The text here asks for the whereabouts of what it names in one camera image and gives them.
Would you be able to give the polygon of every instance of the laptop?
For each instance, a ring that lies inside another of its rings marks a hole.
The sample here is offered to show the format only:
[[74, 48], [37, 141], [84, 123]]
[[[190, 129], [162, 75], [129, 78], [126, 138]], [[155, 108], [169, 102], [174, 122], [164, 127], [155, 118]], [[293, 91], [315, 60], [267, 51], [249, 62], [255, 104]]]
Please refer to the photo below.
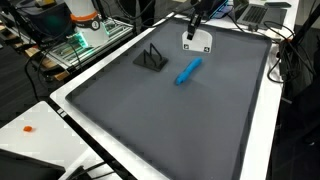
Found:
[[[248, 0], [233, 0], [235, 19], [238, 24], [258, 26], [259, 29], [267, 30], [265, 21], [272, 21], [283, 25], [287, 14], [286, 9], [267, 8], [262, 5], [249, 4]], [[269, 23], [268, 26], [281, 29], [282, 26]]]

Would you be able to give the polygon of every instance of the green light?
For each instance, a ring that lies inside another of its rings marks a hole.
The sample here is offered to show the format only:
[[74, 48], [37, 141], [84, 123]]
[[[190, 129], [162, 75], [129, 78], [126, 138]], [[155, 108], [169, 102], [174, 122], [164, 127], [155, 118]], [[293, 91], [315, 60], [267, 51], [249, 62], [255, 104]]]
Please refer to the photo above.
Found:
[[78, 34], [75, 35], [75, 38], [79, 41], [80, 45], [83, 48], [89, 47], [89, 44], [87, 43], [86, 39], [83, 37], [83, 34], [79, 32]]

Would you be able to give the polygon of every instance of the white desk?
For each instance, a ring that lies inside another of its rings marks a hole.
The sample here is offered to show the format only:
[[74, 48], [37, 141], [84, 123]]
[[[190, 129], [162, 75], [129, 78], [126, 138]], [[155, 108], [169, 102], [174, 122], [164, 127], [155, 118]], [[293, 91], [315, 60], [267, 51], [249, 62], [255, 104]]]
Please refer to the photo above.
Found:
[[[24, 132], [25, 126], [33, 127]], [[88, 168], [103, 160], [45, 102], [31, 109], [0, 129], [0, 149], [56, 164], [66, 169], [66, 179], [77, 167]], [[96, 177], [112, 169], [101, 166], [91, 172]], [[101, 179], [119, 179], [116, 174]]]
[[[251, 1], [251, 3], [263, 4], [266, 1]], [[299, 1], [290, 1], [292, 7], [288, 9], [284, 25], [293, 29], [295, 17], [297, 14]], [[225, 28], [235, 28], [228, 17], [219, 20], [211, 20], [209, 25], [220, 26]], [[150, 33], [152, 29], [148, 29], [109, 56], [105, 57], [90, 69], [83, 72], [78, 77], [74, 78], [68, 84], [64, 85], [57, 91], [51, 94], [51, 99], [55, 101], [66, 113], [68, 113], [79, 125], [91, 134], [114, 158], [116, 158], [125, 168], [127, 168], [136, 178], [146, 180], [167, 179], [128, 148], [122, 145], [118, 140], [102, 128], [93, 123], [85, 115], [74, 108], [65, 97], [68, 93], [74, 90], [77, 86], [94, 75], [129, 47]], [[266, 177], [269, 156], [272, 147], [273, 134], [277, 119], [278, 107], [281, 97], [282, 88], [279, 84], [270, 82], [267, 77], [267, 70], [276, 61], [275, 52], [277, 48], [272, 47], [269, 55], [267, 66], [264, 70], [259, 97], [257, 100], [256, 110], [253, 117], [251, 132], [248, 140], [247, 150], [241, 180], [263, 180]]]

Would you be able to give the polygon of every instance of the black cable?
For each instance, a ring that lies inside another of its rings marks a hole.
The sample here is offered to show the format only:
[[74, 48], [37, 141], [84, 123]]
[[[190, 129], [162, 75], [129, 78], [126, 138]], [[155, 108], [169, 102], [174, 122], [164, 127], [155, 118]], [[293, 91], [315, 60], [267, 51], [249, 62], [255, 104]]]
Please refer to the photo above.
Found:
[[298, 51], [292, 46], [292, 44], [291, 44], [291, 43], [288, 43], [288, 44], [289, 44], [289, 46], [291, 47], [292, 51], [293, 51], [293, 52], [298, 56], [298, 58], [301, 60], [300, 62], [303, 63], [303, 65], [308, 69], [308, 71], [309, 71], [310, 73], [312, 73], [312, 75], [316, 76], [317, 73], [316, 73], [314, 70], [311, 69], [312, 67], [309, 67], [309, 66], [306, 64], [306, 62], [303, 60], [303, 58], [302, 58], [301, 55], [298, 53]]
[[277, 67], [277, 65], [280, 63], [281, 59], [279, 58], [276, 63], [271, 67], [271, 69], [269, 69], [268, 73], [267, 73], [267, 78], [271, 81], [271, 82], [274, 82], [274, 83], [278, 83], [278, 84], [282, 84], [284, 83], [283, 81], [276, 81], [274, 79], [271, 78], [271, 73], [272, 71], [274, 70], [274, 68]]
[[[267, 23], [272, 23], [272, 24], [276, 24], [276, 25], [278, 25], [278, 26], [284, 27], [284, 28], [286, 28], [288, 31], [290, 31], [291, 35], [290, 35], [289, 37], [285, 37], [285, 36], [282, 35], [281, 33], [273, 30], [270, 26], [267, 25]], [[291, 36], [294, 36], [294, 32], [293, 32], [291, 29], [289, 29], [287, 26], [283, 25], [283, 24], [279, 24], [279, 23], [273, 22], [273, 21], [264, 21], [264, 22], [263, 22], [263, 25], [266, 26], [270, 31], [272, 31], [272, 32], [278, 34], [279, 36], [283, 37], [283, 39], [288, 39], [288, 38], [290, 38]]]
[[35, 85], [34, 85], [34, 82], [33, 82], [32, 78], [31, 78], [29, 72], [28, 72], [28, 65], [29, 65], [29, 63], [31, 62], [31, 59], [32, 59], [33, 56], [31, 56], [31, 57], [28, 59], [27, 63], [24, 65], [24, 72], [26, 73], [26, 75], [27, 75], [27, 77], [28, 77], [28, 79], [29, 79], [29, 81], [30, 81], [30, 84], [31, 84], [31, 86], [32, 86], [32, 90], [33, 90], [33, 93], [34, 93], [34, 97], [36, 98], [37, 102], [40, 102], [39, 97], [38, 97], [38, 93], [37, 93], [37, 90], [36, 90], [36, 87], [35, 87]]
[[101, 175], [101, 176], [94, 177], [94, 178], [92, 178], [92, 179], [100, 179], [100, 178], [102, 178], [102, 177], [108, 176], [108, 175], [113, 174], [113, 173], [115, 173], [115, 172], [114, 172], [114, 171], [112, 171], [112, 172], [109, 172], [109, 173], [103, 174], [103, 175]]
[[81, 175], [83, 175], [83, 174], [85, 174], [85, 173], [88, 173], [88, 172], [90, 172], [90, 171], [92, 171], [92, 170], [94, 170], [94, 169], [96, 169], [96, 168], [98, 168], [98, 167], [100, 167], [100, 166], [105, 165], [105, 164], [106, 164], [105, 162], [101, 162], [101, 163], [99, 163], [99, 164], [93, 165], [93, 166], [89, 167], [88, 169], [83, 170], [83, 171], [79, 172], [78, 174], [74, 175], [70, 180], [75, 180], [75, 179], [77, 179], [79, 176], [81, 176]]
[[244, 30], [237, 24], [237, 22], [229, 14], [227, 14], [227, 16], [232, 20], [234, 25], [236, 25], [240, 31], [244, 32]]
[[122, 11], [122, 13], [127, 16], [127, 18], [131, 19], [131, 20], [136, 20], [138, 19], [139, 17], [141, 17], [148, 9], [149, 7], [155, 2], [155, 0], [151, 0], [149, 2], [149, 4], [142, 10], [140, 11], [140, 14], [138, 16], [131, 16], [124, 8], [123, 6], [121, 5], [120, 1], [119, 0], [116, 0], [116, 4], [118, 5], [119, 9]]

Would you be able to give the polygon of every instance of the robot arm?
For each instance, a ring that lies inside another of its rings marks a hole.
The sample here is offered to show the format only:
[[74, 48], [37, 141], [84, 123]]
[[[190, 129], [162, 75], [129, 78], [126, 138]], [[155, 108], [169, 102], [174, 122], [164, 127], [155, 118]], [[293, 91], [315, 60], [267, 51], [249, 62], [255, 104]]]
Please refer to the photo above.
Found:
[[194, 33], [199, 27], [203, 15], [213, 8], [214, 2], [215, 0], [191, 0], [191, 4], [194, 5], [195, 11], [188, 25], [187, 39], [193, 39]]

